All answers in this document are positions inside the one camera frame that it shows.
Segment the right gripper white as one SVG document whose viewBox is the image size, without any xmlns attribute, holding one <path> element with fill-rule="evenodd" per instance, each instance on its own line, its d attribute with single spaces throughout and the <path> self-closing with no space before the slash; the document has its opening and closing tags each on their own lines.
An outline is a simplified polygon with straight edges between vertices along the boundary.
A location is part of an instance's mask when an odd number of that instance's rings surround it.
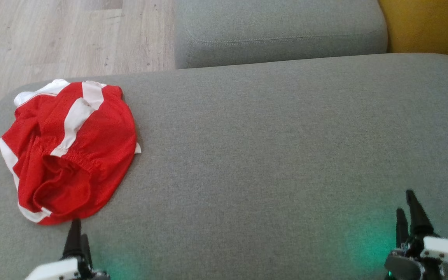
<svg viewBox="0 0 448 280">
<path fill-rule="evenodd" d="M 436 237 L 434 227 L 412 189 L 406 190 L 411 225 L 405 211 L 396 209 L 396 246 L 404 250 L 407 264 L 403 280 L 446 280 L 448 239 Z"/>
</svg>

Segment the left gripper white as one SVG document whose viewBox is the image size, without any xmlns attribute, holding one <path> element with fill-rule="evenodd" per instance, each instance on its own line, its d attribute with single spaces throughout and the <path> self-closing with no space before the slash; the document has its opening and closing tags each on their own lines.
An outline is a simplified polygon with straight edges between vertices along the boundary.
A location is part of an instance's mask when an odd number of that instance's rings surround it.
<svg viewBox="0 0 448 280">
<path fill-rule="evenodd" d="M 81 221 L 71 222 L 62 259 L 37 266 L 25 280 L 110 280 L 106 271 L 92 268 L 87 234 L 81 235 Z"/>
</svg>

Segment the red shorts with white stripes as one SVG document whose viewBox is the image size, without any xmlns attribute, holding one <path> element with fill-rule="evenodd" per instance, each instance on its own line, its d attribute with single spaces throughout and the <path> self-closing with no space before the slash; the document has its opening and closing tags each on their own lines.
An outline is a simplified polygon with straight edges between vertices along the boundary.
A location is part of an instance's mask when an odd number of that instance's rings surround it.
<svg viewBox="0 0 448 280">
<path fill-rule="evenodd" d="M 0 151 L 20 213 L 55 225 L 100 211 L 142 152 L 121 87 L 56 79 L 14 104 Z"/>
</svg>

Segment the wide yellow sofa backrest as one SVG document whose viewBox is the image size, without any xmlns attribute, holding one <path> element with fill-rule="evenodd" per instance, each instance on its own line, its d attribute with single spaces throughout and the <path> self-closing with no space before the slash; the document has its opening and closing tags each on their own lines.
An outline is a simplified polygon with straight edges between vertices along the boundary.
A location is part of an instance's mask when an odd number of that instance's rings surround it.
<svg viewBox="0 0 448 280">
<path fill-rule="evenodd" d="M 448 0 L 378 0 L 390 53 L 448 55 Z"/>
</svg>

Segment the smaller grey sofa seat cushion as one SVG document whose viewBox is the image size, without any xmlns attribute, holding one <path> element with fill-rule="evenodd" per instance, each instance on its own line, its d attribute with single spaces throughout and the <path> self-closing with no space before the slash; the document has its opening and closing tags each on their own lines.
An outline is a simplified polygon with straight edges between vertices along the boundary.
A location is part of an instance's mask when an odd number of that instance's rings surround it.
<svg viewBox="0 0 448 280">
<path fill-rule="evenodd" d="M 386 53 L 378 0 L 176 0 L 177 69 Z"/>
</svg>

